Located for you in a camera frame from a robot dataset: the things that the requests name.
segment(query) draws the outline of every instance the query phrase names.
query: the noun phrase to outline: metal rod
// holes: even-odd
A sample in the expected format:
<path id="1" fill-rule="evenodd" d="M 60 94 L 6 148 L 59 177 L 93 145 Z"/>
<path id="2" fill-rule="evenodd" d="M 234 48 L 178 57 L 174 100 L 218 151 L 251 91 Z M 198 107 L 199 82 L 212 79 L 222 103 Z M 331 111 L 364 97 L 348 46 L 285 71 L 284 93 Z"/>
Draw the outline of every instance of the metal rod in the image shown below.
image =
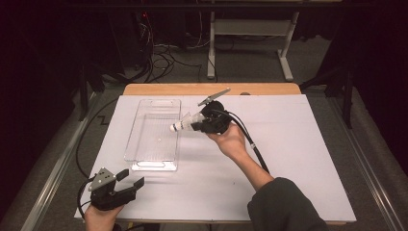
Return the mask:
<path id="1" fill-rule="evenodd" d="M 286 34 L 285 38 L 285 47 L 283 48 L 282 52 L 279 54 L 280 58 L 286 58 L 286 54 L 288 54 L 289 45 L 292 41 L 292 36 L 294 32 L 294 28 L 296 27 L 297 18 L 299 17 L 299 12 L 293 13 L 291 25 L 288 28 L 288 33 Z"/>
<path id="2" fill-rule="evenodd" d="M 345 10 L 345 9 L 366 9 L 373 7 L 372 3 L 214 3 L 214 4 L 69 4 L 63 6 L 64 9 L 81 11 L 181 11 L 181 12 L 301 12 L 310 10 Z"/>
<path id="3" fill-rule="evenodd" d="M 57 192 L 58 187 L 60 186 L 61 181 L 63 180 L 65 171 L 69 165 L 69 161 L 71 160 L 72 156 L 74 156 L 74 147 L 77 144 L 79 138 L 81 137 L 82 133 L 85 130 L 89 122 L 89 115 L 93 112 L 99 98 L 101 97 L 100 94 L 93 93 L 89 100 L 89 111 L 88 114 L 85 116 L 84 120 L 82 120 L 78 127 L 73 134 L 71 140 L 67 144 L 64 152 L 58 159 L 57 163 L 54 165 L 53 170 L 51 171 L 47 182 L 45 183 L 44 187 L 42 188 L 41 193 L 39 194 L 33 209 L 31 210 L 30 214 L 28 215 L 27 219 L 25 220 L 21 231 L 33 231 L 38 230 L 42 219 L 45 216 L 45 213 L 50 205 L 55 193 Z"/>
<path id="4" fill-rule="evenodd" d="M 336 118 L 341 123 L 348 141 L 354 150 L 352 153 L 354 159 L 356 160 L 356 164 L 360 168 L 361 173 L 372 193 L 372 197 L 377 203 L 377 206 L 381 211 L 385 222 L 387 223 L 391 231 L 404 231 L 405 228 L 402 225 L 402 222 L 399 219 L 387 192 L 374 173 L 374 170 L 372 169 L 370 162 L 366 157 L 366 153 L 357 141 L 357 138 L 355 137 L 352 129 L 348 129 L 346 127 L 346 124 L 343 122 L 343 118 L 341 116 L 342 111 L 340 109 L 339 103 L 333 97 L 328 98 L 328 102 L 333 112 L 335 113 Z"/>

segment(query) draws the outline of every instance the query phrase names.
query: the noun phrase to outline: dark sleeve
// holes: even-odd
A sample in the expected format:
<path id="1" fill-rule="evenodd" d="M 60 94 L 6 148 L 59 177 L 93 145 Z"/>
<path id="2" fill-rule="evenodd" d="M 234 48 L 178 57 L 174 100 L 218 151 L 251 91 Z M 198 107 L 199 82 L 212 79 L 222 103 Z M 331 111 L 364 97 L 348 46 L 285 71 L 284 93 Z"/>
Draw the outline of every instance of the dark sleeve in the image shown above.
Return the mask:
<path id="1" fill-rule="evenodd" d="M 312 202 L 285 178 L 259 189 L 248 203 L 248 213 L 256 231 L 328 230 Z"/>

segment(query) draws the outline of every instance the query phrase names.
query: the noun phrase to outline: hand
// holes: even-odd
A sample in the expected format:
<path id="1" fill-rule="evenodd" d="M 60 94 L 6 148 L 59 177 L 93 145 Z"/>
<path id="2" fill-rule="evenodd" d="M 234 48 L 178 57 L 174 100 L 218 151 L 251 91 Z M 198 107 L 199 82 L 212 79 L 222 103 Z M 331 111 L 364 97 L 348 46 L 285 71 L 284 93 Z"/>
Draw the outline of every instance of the hand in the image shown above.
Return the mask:
<path id="1" fill-rule="evenodd" d="M 225 156 L 236 160 L 240 156 L 247 156 L 245 148 L 245 137 L 240 127 L 235 123 L 230 123 L 227 131 L 222 135 L 207 134 L 207 136 L 215 141 Z"/>
<path id="2" fill-rule="evenodd" d="M 87 231 L 112 231 L 115 225 L 116 216 L 123 207 L 124 205 L 109 211 L 100 211 L 94 206 L 89 205 L 85 211 Z"/>

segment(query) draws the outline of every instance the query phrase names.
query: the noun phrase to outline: clear plastic container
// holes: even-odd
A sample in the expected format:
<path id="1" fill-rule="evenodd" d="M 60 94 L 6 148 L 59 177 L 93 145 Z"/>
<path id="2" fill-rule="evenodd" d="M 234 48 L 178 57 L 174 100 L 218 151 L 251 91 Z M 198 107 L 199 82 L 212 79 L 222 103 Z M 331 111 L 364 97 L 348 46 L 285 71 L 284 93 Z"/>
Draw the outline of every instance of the clear plastic container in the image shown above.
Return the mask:
<path id="1" fill-rule="evenodd" d="M 180 120 L 178 99 L 141 100 L 125 151 L 132 170 L 176 170 L 178 133 L 171 124 Z"/>

